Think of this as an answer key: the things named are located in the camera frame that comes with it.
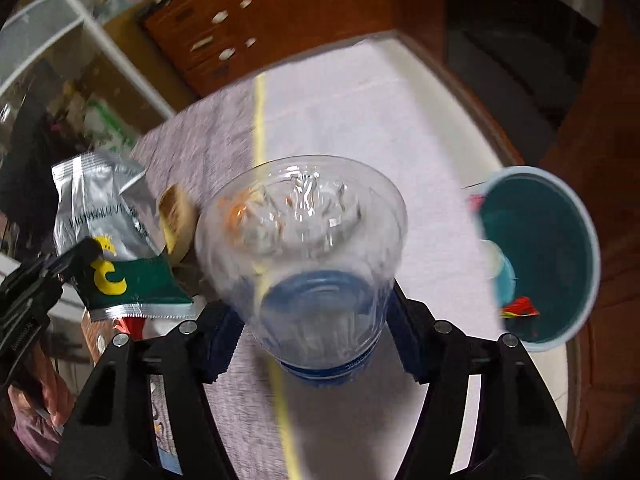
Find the silver green snack bag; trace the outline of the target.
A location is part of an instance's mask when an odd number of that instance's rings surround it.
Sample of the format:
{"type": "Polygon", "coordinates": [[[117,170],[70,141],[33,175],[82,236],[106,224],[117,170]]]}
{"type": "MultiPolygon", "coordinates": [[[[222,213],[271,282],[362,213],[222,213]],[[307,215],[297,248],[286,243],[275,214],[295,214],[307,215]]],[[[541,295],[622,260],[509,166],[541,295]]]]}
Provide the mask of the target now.
{"type": "Polygon", "coordinates": [[[60,254],[91,238],[100,252],[75,278],[93,321],[182,320],[196,313],[172,274],[156,199],[138,162],[85,152],[51,168],[58,192],[53,238],[60,254]]]}

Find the red soda can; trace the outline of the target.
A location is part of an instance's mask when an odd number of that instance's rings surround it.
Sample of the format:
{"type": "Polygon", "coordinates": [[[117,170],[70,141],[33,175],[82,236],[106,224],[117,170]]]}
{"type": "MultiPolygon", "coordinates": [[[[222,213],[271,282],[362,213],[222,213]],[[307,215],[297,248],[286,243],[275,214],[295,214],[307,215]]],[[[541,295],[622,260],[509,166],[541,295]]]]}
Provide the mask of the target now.
{"type": "Polygon", "coordinates": [[[128,334],[134,340],[145,340],[163,337],[176,325],[175,320],[160,318],[118,318],[114,322],[114,329],[128,334]]]}

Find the red plastic snack bag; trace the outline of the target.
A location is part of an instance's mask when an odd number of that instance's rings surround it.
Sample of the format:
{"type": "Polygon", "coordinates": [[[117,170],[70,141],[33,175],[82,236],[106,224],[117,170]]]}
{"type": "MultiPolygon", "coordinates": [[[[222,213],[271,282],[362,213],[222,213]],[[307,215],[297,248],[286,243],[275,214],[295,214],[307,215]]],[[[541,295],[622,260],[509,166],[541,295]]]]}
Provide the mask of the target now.
{"type": "Polygon", "coordinates": [[[513,299],[510,304],[506,304],[500,309],[502,318],[533,318],[538,315],[540,312],[534,306],[533,301],[524,296],[513,299]]]}

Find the clear bottle blue label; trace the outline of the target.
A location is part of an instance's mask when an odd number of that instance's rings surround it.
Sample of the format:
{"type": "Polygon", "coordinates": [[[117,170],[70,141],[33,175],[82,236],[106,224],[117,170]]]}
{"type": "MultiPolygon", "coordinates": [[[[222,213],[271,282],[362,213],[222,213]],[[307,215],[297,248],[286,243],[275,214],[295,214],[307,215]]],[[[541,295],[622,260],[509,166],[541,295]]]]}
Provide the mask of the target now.
{"type": "Polygon", "coordinates": [[[382,172],[344,157],[265,162],[202,209],[195,252],[220,299],[290,374],[341,385],[378,344],[408,214],[382,172]]]}

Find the teal trash bin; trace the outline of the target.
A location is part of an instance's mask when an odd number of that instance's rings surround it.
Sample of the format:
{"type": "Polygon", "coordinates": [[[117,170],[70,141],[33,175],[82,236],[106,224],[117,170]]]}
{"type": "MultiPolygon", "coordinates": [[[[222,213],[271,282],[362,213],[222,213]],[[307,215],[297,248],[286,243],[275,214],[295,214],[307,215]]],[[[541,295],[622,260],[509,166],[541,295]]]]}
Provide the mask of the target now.
{"type": "Polygon", "coordinates": [[[485,183],[478,215],[484,237],[513,271],[512,298],[528,299],[537,311],[507,318],[506,330],[530,352],[576,336],[601,278],[596,228],[577,193],[546,170],[512,166],[485,183]]]}

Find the wooden kitchen cabinets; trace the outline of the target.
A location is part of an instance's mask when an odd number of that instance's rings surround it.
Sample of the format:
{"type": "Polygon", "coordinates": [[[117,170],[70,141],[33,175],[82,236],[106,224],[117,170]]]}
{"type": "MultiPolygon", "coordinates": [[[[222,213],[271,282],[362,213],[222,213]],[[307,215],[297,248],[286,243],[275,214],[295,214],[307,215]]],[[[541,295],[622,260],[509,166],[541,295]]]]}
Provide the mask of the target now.
{"type": "MultiPolygon", "coordinates": [[[[305,51],[397,32],[499,158],[524,162],[448,66],[445,0],[160,0],[141,24],[199,96],[305,51]]],[[[582,91],[536,166],[574,188],[600,240],[600,292],[577,337],[570,404],[578,462],[591,468],[639,423],[639,0],[603,0],[582,91]]]]}

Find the brown paper sleeve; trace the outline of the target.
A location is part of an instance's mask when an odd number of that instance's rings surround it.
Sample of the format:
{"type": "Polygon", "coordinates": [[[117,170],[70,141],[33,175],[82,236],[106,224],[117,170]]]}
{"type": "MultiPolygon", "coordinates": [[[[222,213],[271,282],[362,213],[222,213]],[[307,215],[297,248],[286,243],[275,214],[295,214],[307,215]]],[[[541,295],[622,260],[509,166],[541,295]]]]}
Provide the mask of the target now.
{"type": "Polygon", "coordinates": [[[176,184],[166,188],[158,200],[157,207],[168,260],[175,268],[191,249],[198,223],[198,208],[189,193],[176,184]]]}

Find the green white sack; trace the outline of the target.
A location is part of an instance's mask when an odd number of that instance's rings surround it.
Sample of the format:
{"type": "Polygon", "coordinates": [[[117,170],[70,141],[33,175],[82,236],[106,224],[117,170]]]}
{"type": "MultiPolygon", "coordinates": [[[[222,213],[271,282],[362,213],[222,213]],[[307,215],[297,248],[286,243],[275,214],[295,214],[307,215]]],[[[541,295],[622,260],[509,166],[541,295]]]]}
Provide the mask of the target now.
{"type": "Polygon", "coordinates": [[[84,135],[94,150],[129,156],[140,134],[128,125],[107,102],[92,96],[85,106],[84,135]]]}

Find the glass sliding door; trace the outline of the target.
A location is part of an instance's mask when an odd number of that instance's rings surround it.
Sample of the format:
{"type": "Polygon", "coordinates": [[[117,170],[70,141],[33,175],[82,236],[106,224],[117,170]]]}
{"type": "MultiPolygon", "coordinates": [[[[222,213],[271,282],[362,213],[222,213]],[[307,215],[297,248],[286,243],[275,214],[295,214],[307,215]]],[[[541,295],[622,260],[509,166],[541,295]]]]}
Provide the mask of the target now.
{"type": "Polygon", "coordinates": [[[174,117],[153,84],[163,61],[134,11],[145,0],[16,0],[1,26],[1,155],[32,144],[55,158],[92,150],[85,106],[97,96],[137,132],[174,117]]]}

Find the built-in black oven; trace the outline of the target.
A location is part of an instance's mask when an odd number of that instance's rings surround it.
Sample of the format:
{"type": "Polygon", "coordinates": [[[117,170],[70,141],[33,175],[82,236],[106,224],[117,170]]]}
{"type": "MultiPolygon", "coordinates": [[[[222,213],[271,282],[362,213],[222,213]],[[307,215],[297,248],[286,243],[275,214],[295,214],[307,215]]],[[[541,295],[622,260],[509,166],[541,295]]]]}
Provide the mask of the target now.
{"type": "Polygon", "coordinates": [[[603,0],[445,0],[447,62],[536,166],[582,91],[603,0]]]}

